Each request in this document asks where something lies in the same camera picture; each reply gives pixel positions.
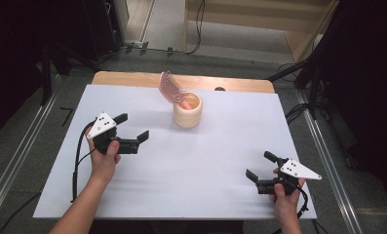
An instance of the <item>black cable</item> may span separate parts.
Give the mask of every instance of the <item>black cable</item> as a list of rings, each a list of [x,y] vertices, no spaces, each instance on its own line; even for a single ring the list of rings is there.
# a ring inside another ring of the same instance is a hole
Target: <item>black cable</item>
[[[66,122],[68,122],[69,117],[71,117],[71,114],[74,111],[74,108],[60,107],[59,109],[60,110],[68,110],[68,114],[66,115],[65,120],[61,124],[61,126],[64,127],[66,125]]]
[[[315,224],[315,226],[317,227],[317,230],[318,230],[318,226],[325,232],[325,233],[327,233],[327,234],[329,234],[328,232],[327,232],[327,230],[317,221],[317,220],[315,220],[315,219],[312,219],[312,222]]]
[[[179,54],[179,55],[191,55],[195,53],[197,50],[200,48],[200,44],[202,43],[202,22],[203,22],[203,15],[205,14],[205,6],[206,6],[206,1],[202,0],[202,3],[199,6],[199,10],[197,11],[196,15],[196,30],[197,30],[197,43],[196,47],[190,51],[190,52],[180,52],[180,51],[169,51],[169,50],[161,50],[161,49],[149,49],[149,48],[138,48],[138,47],[124,47],[122,50],[119,50],[116,53],[112,53],[110,55],[114,55],[120,52],[128,52],[131,50],[141,50],[141,51],[155,51],[155,52],[166,52],[166,53],[171,53],[171,54]]]
[[[314,229],[317,234],[321,234],[320,229],[318,229],[318,226],[315,224],[315,219],[312,219],[312,224],[314,224]]]
[[[14,217],[20,212],[22,211],[26,206],[28,206],[32,201],[34,201],[37,197],[39,197],[40,195],[42,194],[42,191],[40,189],[39,192],[37,192],[34,196],[32,196],[31,198],[28,199],[28,201],[26,201],[24,204],[22,204],[22,206],[20,206],[8,219],[7,221],[4,223],[4,225],[1,227],[0,229],[0,234],[4,233],[5,229],[7,228],[7,226],[10,224],[10,222],[12,221],[12,219],[14,219]]]
[[[87,156],[89,156],[91,153],[93,153],[96,149],[94,148],[92,151],[90,151],[88,154],[84,155],[80,161],[78,161],[78,165],[80,165],[81,161],[83,161],[83,159],[87,158]]]
[[[294,108],[288,112],[288,114],[285,115],[285,118],[287,119],[288,125],[296,119],[301,113],[303,113],[304,110],[308,109],[309,105],[307,103],[301,103],[296,105]]]
[[[200,44],[202,42],[202,22],[203,22],[203,15],[205,14],[205,6],[206,6],[206,2],[205,0],[203,0],[202,3],[200,4],[199,10],[197,11],[197,15],[196,15],[196,30],[197,30],[197,36],[198,36],[197,44],[196,44],[196,47],[191,52],[186,53],[187,55],[195,53],[200,48]],[[202,15],[200,18],[200,25],[199,25],[198,21],[199,21],[199,13],[201,9],[202,9]]]
[[[84,135],[86,133],[86,130],[92,126],[96,122],[93,121],[89,123],[81,132],[80,138],[78,140],[78,146],[77,146],[77,152],[75,155],[75,167],[74,167],[74,173],[72,174],[72,200],[71,202],[74,202],[74,200],[77,198],[77,181],[78,181],[78,165],[80,164],[80,150],[81,150],[81,142],[83,141]]]
[[[280,65],[280,66],[276,69],[276,72],[278,73],[279,70],[281,70],[281,68],[282,68],[283,66],[285,66],[285,65],[295,65],[295,63],[284,63],[284,64]],[[286,82],[293,82],[292,80],[287,80],[287,79],[285,79],[285,77],[281,77],[281,79],[284,80],[284,81],[286,81]]]
[[[315,107],[318,107],[320,109],[320,114],[329,121],[330,117],[327,111],[327,104],[329,103],[329,100],[327,96],[325,95],[325,84],[323,81],[320,81],[318,84],[318,90],[317,90],[317,101],[315,103]]]
[[[305,191],[303,191],[303,189],[300,187],[299,184],[294,185],[293,183],[288,182],[287,180],[282,180],[282,183],[285,183],[288,186],[294,187],[295,189],[299,190],[299,192],[302,194],[304,202],[303,202],[303,205],[300,208],[299,212],[297,213],[297,218],[299,219],[303,215],[304,212],[309,211],[309,209],[308,209],[308,195],[306,194]],[[281,228],[274,231],[272,234],[279,234],[279,233],[282,233]]]

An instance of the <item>white table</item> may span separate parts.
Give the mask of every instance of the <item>white table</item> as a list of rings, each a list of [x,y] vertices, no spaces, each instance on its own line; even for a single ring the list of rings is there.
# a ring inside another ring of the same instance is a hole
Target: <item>white table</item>
[[[246,178],[250,169],[273,178],[276,165],[263,157],[271,151],[298,159],[276,94],[190,90],[204,102],[201,123],[182,129],[173,107],[157,88],[89,85],[84,92],[54,163],[34,217],[58,218],[70,206],[78,137],[100,112],[129,114],[118,137],[150,139],[138,154],[123,155],[100,202],[98,218],[119,219],[265,219],[273,203],[258,195]],[[83,143],[82,155],[88,152]],[[78,192],[91,171],[90,159],[79,168]],[[307,186],[308,208],[302,218],[316,218]]]

